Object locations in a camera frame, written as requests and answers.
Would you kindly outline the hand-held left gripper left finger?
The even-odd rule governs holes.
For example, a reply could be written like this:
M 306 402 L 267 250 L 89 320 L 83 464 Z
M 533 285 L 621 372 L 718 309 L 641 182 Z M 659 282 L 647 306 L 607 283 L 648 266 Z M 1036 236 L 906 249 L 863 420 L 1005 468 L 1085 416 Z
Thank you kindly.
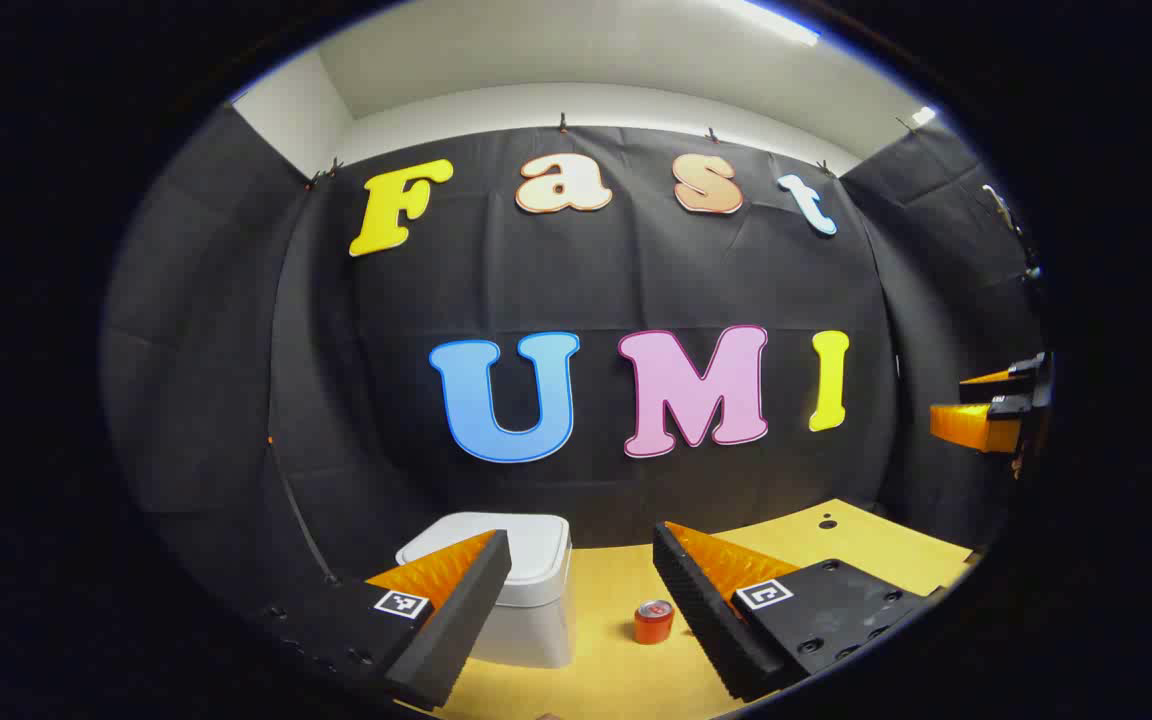
M 369 579 L 333 579 L 266 606 L 285 657 L 367 702 L 448 702 L 511 570 L 506 530 L 435 550 Z

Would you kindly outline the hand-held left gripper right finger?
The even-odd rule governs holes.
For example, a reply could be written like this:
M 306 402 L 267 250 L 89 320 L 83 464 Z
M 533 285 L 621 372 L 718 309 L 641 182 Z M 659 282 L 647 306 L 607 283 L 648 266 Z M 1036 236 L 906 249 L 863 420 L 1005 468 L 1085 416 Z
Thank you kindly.
M 790 562 L 675 521 L 658 521 L 652 561 L 726 691 L 755 702 L 829 673 L 940 602 L 838 553 Z

